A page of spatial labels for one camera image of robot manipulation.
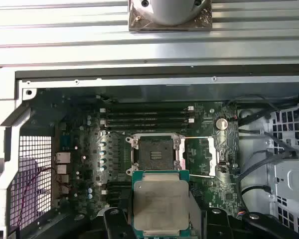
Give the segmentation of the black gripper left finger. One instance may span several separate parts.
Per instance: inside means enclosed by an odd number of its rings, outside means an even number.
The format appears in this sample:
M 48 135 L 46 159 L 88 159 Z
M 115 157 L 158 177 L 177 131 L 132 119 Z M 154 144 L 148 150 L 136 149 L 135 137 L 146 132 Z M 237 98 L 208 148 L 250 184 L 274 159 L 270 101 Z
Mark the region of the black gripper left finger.
M 81 223 L 72 233 L 73 239 L 135 239 L 129 223 L 132 192 L 122 192 L 117 207 L 104 209 L 94 219 Z

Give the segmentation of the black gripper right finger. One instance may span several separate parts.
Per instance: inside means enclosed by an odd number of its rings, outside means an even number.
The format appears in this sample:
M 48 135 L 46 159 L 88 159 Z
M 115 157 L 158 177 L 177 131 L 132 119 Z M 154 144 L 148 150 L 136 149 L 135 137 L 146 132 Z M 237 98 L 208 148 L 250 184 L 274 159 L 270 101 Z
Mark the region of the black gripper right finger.
M 250 212 L 237 219 L 221 208 L 208 208 L 189 197 L 189 218 L 199 239 L 298 239 L 299 234 L 273 217 Z

